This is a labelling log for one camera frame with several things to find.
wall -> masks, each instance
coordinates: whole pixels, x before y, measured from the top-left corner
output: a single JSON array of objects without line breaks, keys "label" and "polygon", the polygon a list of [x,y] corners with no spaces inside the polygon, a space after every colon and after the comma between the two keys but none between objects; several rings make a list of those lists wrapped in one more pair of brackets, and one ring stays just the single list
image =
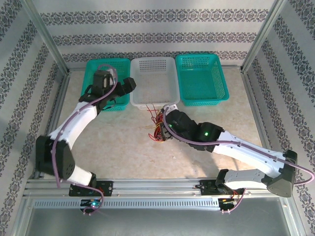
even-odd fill
[{"label": "wall", "polygon": [[34,143],[44,134],[63,75],[18,0],[0,0],[0,236],[14,223]]},{"label": "wall", "polygon": [[[269,142],[292,149],[298,164],[315,171],[315,1],[290,0],[247,72]],[[308,179],[298,171],[297,180]],[[307,235],[315,235],[315,183],[294,198]]]},{"label": "wall", "polygon": [[69,67],[196,51],[241,65],[274,0],[34,0]]}]

patterned wallpaper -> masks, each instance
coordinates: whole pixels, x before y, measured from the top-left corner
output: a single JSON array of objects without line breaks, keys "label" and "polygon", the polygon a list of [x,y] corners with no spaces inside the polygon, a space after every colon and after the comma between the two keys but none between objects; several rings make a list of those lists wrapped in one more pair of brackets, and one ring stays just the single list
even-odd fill
[{"label": "patterned wallpaper", "polygon": [[[290,0],[261,46],[247,76],[269,143],[292,149],[298,164],[315,172],[315,7]],[[298,171],[296,180],[309,178]],[[315,183],[297,186],[293,195],[307,235],[315,235]]]},{"label": "patterned wallpaper", "polygon": [[69,67],[95,58],[211,52],[241,65],[273,0],[34,0]]},{"label": "patterned wallpaper", "polygon": [[0,0],[0,236],[9,235],[34,143],[45,133],[63,75],[18,0]]}]

beige floor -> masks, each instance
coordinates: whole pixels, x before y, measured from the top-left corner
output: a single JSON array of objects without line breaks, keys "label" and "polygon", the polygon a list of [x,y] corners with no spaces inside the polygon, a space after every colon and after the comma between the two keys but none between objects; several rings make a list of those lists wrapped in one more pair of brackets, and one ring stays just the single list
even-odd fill
[{"label": "beige floor", "polygon": [[[225,68],[224,74],[228,101],[212,107],[185,107],[179,103],[178,108],[197,123],[212,122],[261,145],[239,69]],[[72,73],[59,124],[75,108],[83,77],[83,71]],[[150,113],[129,104],[122,112],[101,113],[79,136],[72,153],[76,164],[96,173],[97,178],[216,177],[219,169],[252,169],[233,158],[197,151],[176,140],[156,143],[148,137],[153,130]]]}]

green basket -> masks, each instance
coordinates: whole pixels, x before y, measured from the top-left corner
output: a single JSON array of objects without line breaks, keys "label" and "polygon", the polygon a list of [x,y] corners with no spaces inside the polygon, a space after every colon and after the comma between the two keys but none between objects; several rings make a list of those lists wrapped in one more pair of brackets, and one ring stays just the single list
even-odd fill
[{"label": "green basket", "polygon": [[229,99],[217,55],[178,55],[176,68],[181,100],[185,106],[215,106]]},{"label": "green basket", "polygon": [[[86,88],[93,83],[93,75],[97,68],[102,64],[109,64],[116,68],[118,74],[118,82],[123,82],[125,78],[130,76],[130,60],[127,58],[108,58],[90,60],[87,63],[85,70],[84,80],[81,95],[84,94]],[[101,70],[107,70],[108,67],[104,66]],[[116,105],[113,108],[106,109],[105,111],[123,111],[129,103],[129,94],[116,99]],[[113,105],[114,102],[108,102],[106,107]]]}]

white plastic basket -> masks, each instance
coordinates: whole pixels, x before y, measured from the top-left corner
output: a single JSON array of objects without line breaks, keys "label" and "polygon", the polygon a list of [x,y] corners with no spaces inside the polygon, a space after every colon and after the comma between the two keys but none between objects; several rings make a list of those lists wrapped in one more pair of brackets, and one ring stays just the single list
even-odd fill
[{"label": "white plastic basket", "polygon": [[130,94],[130,102],[140,110],[146,105],[162,107],[180,101],[176,64],[173,58],[137,58],[131,61],[130,76],[137,87]]}]

